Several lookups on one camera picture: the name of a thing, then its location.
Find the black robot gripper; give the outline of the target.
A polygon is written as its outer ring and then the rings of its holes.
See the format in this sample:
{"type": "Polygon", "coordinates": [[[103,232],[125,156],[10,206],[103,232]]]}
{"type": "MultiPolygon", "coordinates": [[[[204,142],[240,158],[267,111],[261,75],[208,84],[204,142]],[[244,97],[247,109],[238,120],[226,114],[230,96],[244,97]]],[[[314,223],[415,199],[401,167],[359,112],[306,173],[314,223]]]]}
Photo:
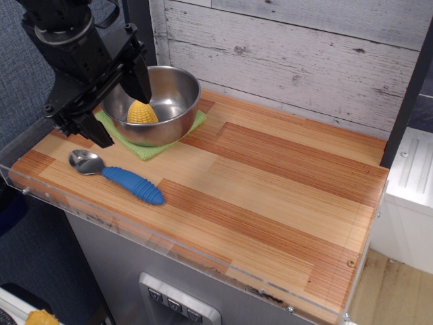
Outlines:
{"type": "Polygon", "coordinates": [[[149,104],[146,49],[134,24],[104,37],[93,22],[61,31],[36,27],[35,43],[55,73],[44,115],[63,135],[81,134],[100,148],[112,146],[110,134],[93,110],[117,85],[131,98],[149,104]]]}

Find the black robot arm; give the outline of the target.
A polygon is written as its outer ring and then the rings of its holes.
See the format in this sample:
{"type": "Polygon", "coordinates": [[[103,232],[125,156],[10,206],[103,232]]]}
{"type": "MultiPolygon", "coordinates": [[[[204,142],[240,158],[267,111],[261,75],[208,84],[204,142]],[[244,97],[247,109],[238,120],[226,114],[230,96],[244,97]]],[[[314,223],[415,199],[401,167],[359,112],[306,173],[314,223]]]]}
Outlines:
{"type": "Polygon", "coordinates": [[[125,24],[102,37],[120,14],[96,22],[90,1],[21,1],[22,27],[54,71],[55,81],[43,107],[45,118],[65,136],[81,134],[101,148],[113,144],[93,110],[120,85],[132,98],[149,103],[150,77],[145,45],[137,27],[125,24]]]}

